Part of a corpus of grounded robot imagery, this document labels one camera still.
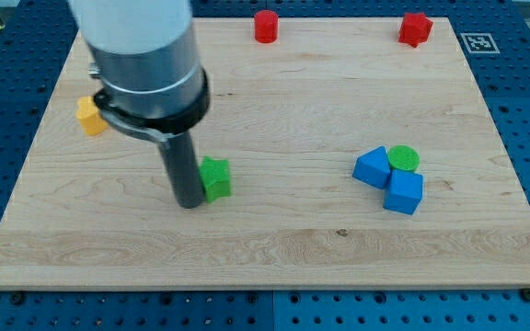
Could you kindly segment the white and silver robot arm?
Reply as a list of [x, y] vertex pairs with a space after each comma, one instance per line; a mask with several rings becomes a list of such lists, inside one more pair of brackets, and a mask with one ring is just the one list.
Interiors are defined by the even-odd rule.
[[210, 107], [189, 0], [68, 0], [102, 118], [153, 143], [187, 139]]

